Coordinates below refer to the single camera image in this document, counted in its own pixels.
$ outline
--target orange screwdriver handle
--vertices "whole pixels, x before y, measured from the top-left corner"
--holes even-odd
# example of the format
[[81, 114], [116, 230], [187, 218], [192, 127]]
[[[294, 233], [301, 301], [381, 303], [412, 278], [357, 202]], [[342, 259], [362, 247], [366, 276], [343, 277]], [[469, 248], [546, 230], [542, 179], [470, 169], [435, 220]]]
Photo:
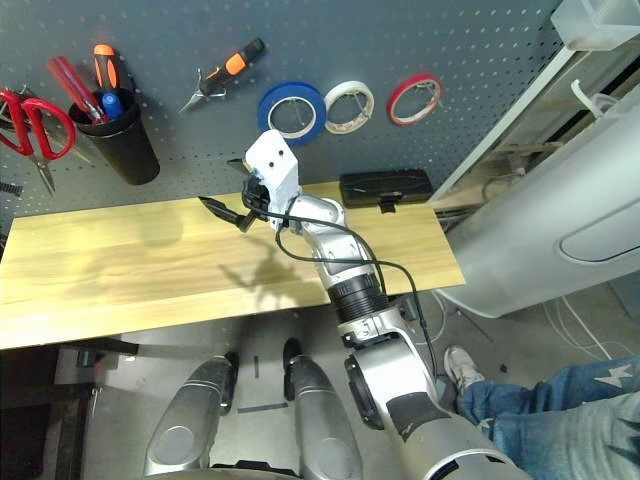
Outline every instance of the orange screwdriver handle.
[[93, 59], [96, 64], [96, 77], [101, 90], [110, 91], [120, 88], [120, 75], [116, 68], [116, 51], [109, 45], [99, 44], [93, 47]]

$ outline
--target tape roll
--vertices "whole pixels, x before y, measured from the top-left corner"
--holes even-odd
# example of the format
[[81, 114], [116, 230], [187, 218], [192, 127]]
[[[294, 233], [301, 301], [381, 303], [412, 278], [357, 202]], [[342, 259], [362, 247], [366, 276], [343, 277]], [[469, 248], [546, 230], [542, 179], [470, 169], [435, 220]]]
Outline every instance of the tape roll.
[[[433, 90], [433, 98], [419, 112], [414, 113], [413, 115], [410, 115], [408, 117], [398, 117], [395, 113], [398, 100], [400, 100], [400, 98], [412, 88], [423, 85], [431, 86]], [[433, 110], [438, 106], [438, 102], [442, 99], [443, 93], [444, 87], [435, 75], [431, 73], [420, 73], [418, 75], [414, 75], [406, 82], [401, 84], [398, 88], [396, 88], [391, 95], [391, 98], [387, 103], [387, 113], [389, 114], [389, 118], [393, 123], [401, 127], [418, 123], [424, 117], [433, 112]]]
[[344, 135], [345, 133], [355, 132], [367, 123], [371, 118], [371, 115], [373, 115], [373, 106], [375, 104], [373, 101], [373, 93], [371, 93], [369, 87], [357, 80], [343, 82], [329, 90], [329, 93], [324, 97], [324, 104], [327, 107], [327, 117], [329, 116], [331, 107], [339, 98], [346, 95], [357, 95], [358, 93], [364, 95], [367, 99], [367, 103], [364, 105], [360, 105], [358, 102], [358, 106], [361, 108], [360, 114], [345, 123], [333, 123], [327, 119], [327, 123], [324, 124], [324, 128], [336, 135]]
[[[297, 132], [282, 132], [273, 125], [271, 116], [278, 105], [289, 100], [304, 102], [312, 111], [311, 122]], [[304, 145], [320, 135], [327, 121], [327, 109], [320, 92], [303, 82], [286, 82], [269, 90], [258, 105], [258, 126], [260, 130], [278, 130], [287, 144]]]

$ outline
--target black case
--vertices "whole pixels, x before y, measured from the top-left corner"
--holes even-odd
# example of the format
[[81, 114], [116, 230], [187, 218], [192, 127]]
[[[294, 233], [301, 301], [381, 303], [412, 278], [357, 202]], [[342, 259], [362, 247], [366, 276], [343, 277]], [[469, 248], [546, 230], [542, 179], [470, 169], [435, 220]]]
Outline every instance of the black case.
[[[160, 164], [142, 125], [140, 106], [133, 93], [124, 88], [117, 89], [115, 93], [125, 110], [121, 117], [92, 125], [76, 104], [69, 109], [69, 116], [125, 182], [142, 185], [156, 178]], [[102, 100], [102, 92], [93, 94], [99, 102]]]
[[340, 194], [347, 208], [379, 205], [382, 213], [395, 212], [397, 204], [426, 202], [432, 193], [427, 173], [419, 169], [340, 177]]

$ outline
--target red tape roll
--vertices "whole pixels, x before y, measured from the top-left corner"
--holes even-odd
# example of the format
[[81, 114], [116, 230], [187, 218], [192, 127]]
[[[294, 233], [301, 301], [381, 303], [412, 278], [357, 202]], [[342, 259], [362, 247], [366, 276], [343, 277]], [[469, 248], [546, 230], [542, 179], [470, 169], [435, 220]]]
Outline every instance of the red tape roll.
[[[433, 88], [433, 98], [427, 103], [426, 107], [409, 117], [398, 117], [395, 113], [396, 104], [402, 95], [407, 93], [413, 87], [418, 85], [431, 85]], [[395, 89], [389, 102], [387, 103], [387, 114], [389, 119], [396, 125], [405, 127], [418, 123], [424, 117], [429, 115], [438, 106], [438, 102], [444, 93], [444, 86], [438, 78], [431, 73], [420, 73], [409, 78], [406, 82]]]

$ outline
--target blue tape roll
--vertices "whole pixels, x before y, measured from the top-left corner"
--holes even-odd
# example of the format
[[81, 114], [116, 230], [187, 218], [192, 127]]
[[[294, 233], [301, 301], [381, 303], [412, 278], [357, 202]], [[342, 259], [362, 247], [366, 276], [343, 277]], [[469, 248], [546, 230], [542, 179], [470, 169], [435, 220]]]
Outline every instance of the blue tape roll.
[[280, 132], [287, 144], [295, 147], [296, 145], [304, 145], [320, 135], [327, 122], [327, 107], [324, 98], [311, 85], [303, 82], [286, 82], [269, 90], [258, 105], [258, 126], [263, 132], [271, 129], [277, 130], [269, 122], [271, 114], [278, 104], [292, 97], [307, 102], [315, 114], [314, 121], [302, 130], [291, 133]]

